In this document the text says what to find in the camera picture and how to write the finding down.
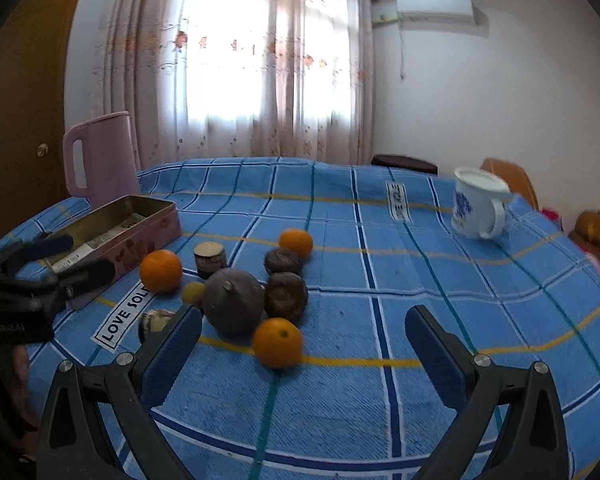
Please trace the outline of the half cut dark fruit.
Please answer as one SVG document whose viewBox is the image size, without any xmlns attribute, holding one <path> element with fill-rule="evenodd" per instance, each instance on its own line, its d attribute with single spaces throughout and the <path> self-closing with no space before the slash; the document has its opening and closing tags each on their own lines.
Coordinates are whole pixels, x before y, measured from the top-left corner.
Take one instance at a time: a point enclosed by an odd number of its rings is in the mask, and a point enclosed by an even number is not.
<svg viewBox="0 0 600 480">
<path fill-rule="evenodd" d="M 144 311 L 138 318 L 137 336 L 141 344 L 154 333 L 161 332 L 171 321 L 175 313 L 166 309 Z"/>
</svg>

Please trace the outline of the pink metal tin box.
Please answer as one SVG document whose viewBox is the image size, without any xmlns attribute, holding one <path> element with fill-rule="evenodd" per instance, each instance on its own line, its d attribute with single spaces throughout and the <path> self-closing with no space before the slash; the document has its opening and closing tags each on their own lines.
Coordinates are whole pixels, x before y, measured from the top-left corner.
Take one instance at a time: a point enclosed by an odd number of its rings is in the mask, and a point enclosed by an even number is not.
<svg viewBox="0 0 600 480">
<path fill-rule="evenodd" d="M 68 256 L 83 243 L 116 226 L 134 212 L 144 216 L 145 220 L 100 246 L 77 264 L 106 258 L 116 267 L 117 274 L 114 279 L 117 281 L 139 266 L 145 256 L 165 248 L 180 237 L 180 219 L 173 202 L 147 196 L 125 195 L 59 230 L 59 235 L 72 236 L 73 248 L 64 254 L 48 257 L 47 266 L 50 267 L 62 257 Z"/>
</svg>

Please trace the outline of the orange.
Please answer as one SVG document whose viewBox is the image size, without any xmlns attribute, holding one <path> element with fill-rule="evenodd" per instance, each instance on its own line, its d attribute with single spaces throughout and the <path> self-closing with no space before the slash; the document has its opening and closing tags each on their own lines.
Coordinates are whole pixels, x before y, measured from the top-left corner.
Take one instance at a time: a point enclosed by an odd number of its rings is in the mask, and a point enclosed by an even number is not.
<svg viewBox="0 0 600 480">
<path fill-rule="evenodd" d="M 253 333 L 252 348 L 259 362 L 272 370 L 297 366 L 303 354 L 303 336 L 286 318 L 268 318 Z"/>
<path fill-rule="evenodd" d="M 284 229 L 278 238 L 278 246 L 291 250 L 301 259 L 306 260 L 313 250 L 313 238 L 310 233 L 304 229 L 289 228 Z"/>
<path fill-rule="evenodd" d="M 182 276 L 181 260 L 170 250 L 155 250 L 140 263 L 140 281 L 154 294 L 172 292 L 179 288 Z"/>
</svg>

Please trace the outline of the small yellow-green fruit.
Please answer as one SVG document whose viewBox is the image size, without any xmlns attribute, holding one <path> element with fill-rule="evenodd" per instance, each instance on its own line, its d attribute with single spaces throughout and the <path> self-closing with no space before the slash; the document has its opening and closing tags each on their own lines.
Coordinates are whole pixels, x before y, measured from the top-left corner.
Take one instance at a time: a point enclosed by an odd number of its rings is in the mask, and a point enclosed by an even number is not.
<svg viewBox="0 0 600 480">
<path fill-rule="evenodd" d="M 199 306 L 204 296 L 204 283 L 189 282 L 181 291 L 181 300 L 183 304 L 190 306 Z"/>
</svg>

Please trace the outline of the large purple mangosteen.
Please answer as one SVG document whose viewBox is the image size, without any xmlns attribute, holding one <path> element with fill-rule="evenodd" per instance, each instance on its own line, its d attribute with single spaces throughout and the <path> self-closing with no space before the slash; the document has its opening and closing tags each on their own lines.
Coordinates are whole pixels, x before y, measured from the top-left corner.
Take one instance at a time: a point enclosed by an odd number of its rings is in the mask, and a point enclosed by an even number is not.
<svg viewBox="0 0 600 480">
<path fill-rule="evenodd" d="M 224 337 L 249 337 L 262 320 L 264 289 L 249 272 L 226 268 L 204 285 L 202 308 L 209 323 Z"/>
</svg>

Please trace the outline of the cut brown fruit stump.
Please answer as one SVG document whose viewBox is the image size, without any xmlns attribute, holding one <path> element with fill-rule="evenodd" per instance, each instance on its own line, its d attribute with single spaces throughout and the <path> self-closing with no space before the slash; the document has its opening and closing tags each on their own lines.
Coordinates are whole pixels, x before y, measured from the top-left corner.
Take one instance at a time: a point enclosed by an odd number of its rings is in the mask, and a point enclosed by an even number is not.
<svg viewBox="0 0 600 480">
<path fill-rule="evenodd" d="M 208 280 L 212 274 L 226 268 L 224 245 L 214 240 L 197 244 L 194 247 L 194 258 L 197 274 L 204 280 Z"/>
</svg>

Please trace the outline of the dark passion fruit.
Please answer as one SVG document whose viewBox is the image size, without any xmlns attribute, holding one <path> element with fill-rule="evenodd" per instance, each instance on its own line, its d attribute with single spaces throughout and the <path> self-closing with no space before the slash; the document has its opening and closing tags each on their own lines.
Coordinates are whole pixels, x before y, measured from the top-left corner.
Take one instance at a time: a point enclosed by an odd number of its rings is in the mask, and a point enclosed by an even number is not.
<svg viewBox="0 0 600 480">
<path fill-rule="evenodd" d="M 269 318 L 284 318 L 297 325 L 309 301 L 306 282 L 291 272 L 274 273 L 264 288 L 264 310 Z"/>
<path fill-rule="evenodd" d="M 303 269 L 302 259 L 292 250 L 275 247 L 266 253 L 263 264 L 268 275 L 293 273 L 300 275 Z"/>
</svg>

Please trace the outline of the dark passion fruit back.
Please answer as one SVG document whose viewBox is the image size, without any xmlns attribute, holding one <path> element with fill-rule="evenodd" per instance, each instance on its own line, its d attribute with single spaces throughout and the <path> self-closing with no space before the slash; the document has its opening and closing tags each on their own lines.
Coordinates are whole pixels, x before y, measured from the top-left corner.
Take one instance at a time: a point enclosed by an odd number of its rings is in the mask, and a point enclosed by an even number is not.
<svg viewBox="0 0 600 480">
<path fill-rule="evenodd" d="M 302 259 L 292 250 L 275 247 L 266 253 L 263 264 L 268 275 L 293 273 L 300 275 L 303 269 Z"/>
</svg>

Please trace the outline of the paper card in tin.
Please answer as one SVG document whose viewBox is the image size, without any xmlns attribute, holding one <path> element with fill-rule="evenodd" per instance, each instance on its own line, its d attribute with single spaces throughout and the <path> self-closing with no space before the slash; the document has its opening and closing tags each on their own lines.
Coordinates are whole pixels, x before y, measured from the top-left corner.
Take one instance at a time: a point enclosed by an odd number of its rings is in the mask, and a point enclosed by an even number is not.
<svg viewBox="0 0 600 480">
<path fill-rule="evenodd" d="M 110 240 L 121 235 L 126 230 L 131 229 L 133 226 L 136 226 L 137 223 L 140 223 L 143 220 L 145 220 L 145 217 L 137 214 L 136 212 L 134 212 L 134 214 L 130 214 L 129 217 L 126 217 L 116 226 L 113 226 L 111 229 L 103 232 L 102 234 L 98 234 L 91 240 L 88 240 L 76 248 L 73 252 L 70 252 L 68 256 L 62 257 L 57 262 L 53 263 L 50 268 L 54 273 L 60 273 L 71 268 L 88 255 L 91 255 L 91 253 L 100 246 L 104 246 Z"/>
</svg>

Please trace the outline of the pink electric kettle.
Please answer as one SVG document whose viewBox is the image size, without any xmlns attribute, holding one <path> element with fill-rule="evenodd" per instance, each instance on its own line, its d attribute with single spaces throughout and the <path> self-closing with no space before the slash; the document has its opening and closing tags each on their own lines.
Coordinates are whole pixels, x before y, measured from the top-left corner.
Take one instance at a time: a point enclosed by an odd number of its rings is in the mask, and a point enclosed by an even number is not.
<svg viewBox="0 0 600 480">
<path fill-rule="evenodd" d="M 79 185 L 73 145 L 81 142 L 84 185 Z M 140 194 L 130 114 L 115 112 L 81 122 L 62 138 L 66 187 L 71 196 L 88 200 L 92 209 L 125 195 Z"/>
</svg>

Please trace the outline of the brown wooden door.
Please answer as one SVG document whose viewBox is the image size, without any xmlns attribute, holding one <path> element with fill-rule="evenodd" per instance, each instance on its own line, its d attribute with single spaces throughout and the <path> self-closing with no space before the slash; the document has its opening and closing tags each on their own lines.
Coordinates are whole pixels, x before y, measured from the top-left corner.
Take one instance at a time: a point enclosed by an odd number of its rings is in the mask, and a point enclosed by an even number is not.
<svg viewBox="0 0 600 480">
<path fill-rule="evenodd" d="M 68 42 L 78 0 L 20 0 L 0 30 L 0 238 L 68 196 Z"/>
</svg>

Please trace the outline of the blue plaid tablecloth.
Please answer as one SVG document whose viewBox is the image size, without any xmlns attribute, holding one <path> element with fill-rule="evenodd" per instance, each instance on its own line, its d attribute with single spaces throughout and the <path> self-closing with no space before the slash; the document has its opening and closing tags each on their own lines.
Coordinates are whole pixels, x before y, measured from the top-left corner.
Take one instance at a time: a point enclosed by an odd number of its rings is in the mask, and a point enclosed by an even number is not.
<svg viewBox="0 0 600 480">
<path fill-rule="evenodd" d="M 212 326 L 151 418 L 197 479 L 411 479 L 450 426 L 416 360 L 405 315 L 421 304 L 471 352 L 498 365 L 544 362 L 562 406 L 570 477 L 600 459 L 600 271 L 521 197 L 503 233 L 451 226 L 454 185 L 417 172 L 303 159 L 172 162 L 140 175 L 174 203 L 171 243 L 188 280 L 213 240 L 263 280 L 287 228 L 314 248 L 302 363 L 266 370 Z"/>
</svg>

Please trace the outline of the white blue floral mug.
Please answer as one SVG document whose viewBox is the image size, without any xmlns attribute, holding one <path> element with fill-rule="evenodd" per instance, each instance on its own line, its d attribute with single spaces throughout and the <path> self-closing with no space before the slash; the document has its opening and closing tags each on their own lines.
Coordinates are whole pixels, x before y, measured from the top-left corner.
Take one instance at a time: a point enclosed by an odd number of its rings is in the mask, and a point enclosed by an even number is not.
<svg viewBox="0 0 600 480">
<path fill-rule="evenodd" d="M 456 168 L 452 228 L 472 240 L 492 240 L 504 229 L 504 204 L 513 193 L 495 174 L 477 168 Z"/>
</svg>

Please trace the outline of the orange wooden chair back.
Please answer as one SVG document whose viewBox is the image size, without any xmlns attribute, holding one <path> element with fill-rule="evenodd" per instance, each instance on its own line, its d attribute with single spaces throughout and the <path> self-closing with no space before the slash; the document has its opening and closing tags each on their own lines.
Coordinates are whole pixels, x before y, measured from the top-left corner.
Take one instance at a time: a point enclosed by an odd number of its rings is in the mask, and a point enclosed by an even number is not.
<svg viewBox="0 0 600 480">
<path fill-rule="evenodd" d="M 503 179 L 509 189 L 513 193 L 522 196 L 533 209 L 540 209 L 534 187 L 524 168 L 513 162 L 506 162 L 506 160 L 493 157 L 486 158 L 480 168 Z"/>
</svg>

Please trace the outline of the floral sheer curtain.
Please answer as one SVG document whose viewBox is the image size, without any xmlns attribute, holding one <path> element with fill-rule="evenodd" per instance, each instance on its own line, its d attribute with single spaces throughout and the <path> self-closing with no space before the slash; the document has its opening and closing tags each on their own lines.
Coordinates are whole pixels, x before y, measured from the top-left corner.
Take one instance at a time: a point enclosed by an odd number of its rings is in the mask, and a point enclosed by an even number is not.
<svg viewBox="0 0 600 480">
<path fill-rule="evenodd" d="M 361 165 L 374 127 L 374 0 L 111 0 L 94 99 L 147 169 L 190 158 Z"/>
</svg>

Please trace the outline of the dark round stool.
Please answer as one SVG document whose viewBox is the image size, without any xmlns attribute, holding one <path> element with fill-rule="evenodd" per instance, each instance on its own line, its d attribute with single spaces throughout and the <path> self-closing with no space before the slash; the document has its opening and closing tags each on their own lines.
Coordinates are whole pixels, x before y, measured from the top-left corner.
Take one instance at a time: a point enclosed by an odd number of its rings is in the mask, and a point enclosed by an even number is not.
<svg viewBox="0 0 600 480">
<path fill-rule="evenodd" d="M 434 176 L 439 174 L 437 165 L 434 165 L 431 162 L 425 162 L 421 159 L 403 155 L 374 155 L 372 158 L 372 165 L 378 167 L 405 169 L 420 172 L 421 174 L 433 174 Z"/>
</svg>

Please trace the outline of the white air conditioner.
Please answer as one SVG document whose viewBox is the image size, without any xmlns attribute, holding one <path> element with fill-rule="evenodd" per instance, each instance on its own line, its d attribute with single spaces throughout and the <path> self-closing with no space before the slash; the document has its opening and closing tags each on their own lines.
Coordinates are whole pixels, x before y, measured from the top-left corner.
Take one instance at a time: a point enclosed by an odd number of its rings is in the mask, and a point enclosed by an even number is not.
<svg viewBox="0 0 600 480">
<path fill-rule="evenodd" d="M 410 22 L 475 24 L 471 0 L 396 0 L 398 18 Z"/>
</svg>

